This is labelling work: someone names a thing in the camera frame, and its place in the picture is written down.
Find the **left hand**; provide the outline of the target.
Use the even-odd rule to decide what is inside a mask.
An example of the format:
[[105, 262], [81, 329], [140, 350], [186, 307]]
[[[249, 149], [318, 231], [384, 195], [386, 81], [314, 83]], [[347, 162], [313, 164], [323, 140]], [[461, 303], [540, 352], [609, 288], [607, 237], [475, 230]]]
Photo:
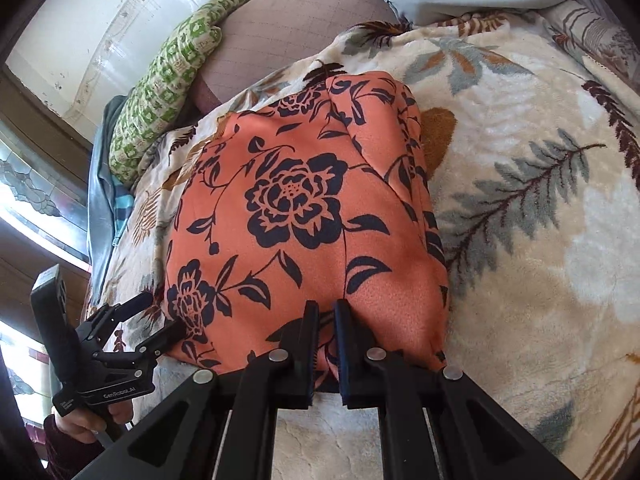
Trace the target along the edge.
[[134, 407], [130, 400], [107, 405], [107, 413], [104, 417], [86, 410], [76, 410], [62, 416], [56, 408], [52, 410], [55, 426], [62, 432], [83, 444], [93, 444], [98, 439], [100, 432], [105, 432], [107, 424], [114, 422], [120, 426], [128, 424], [134, 418]]

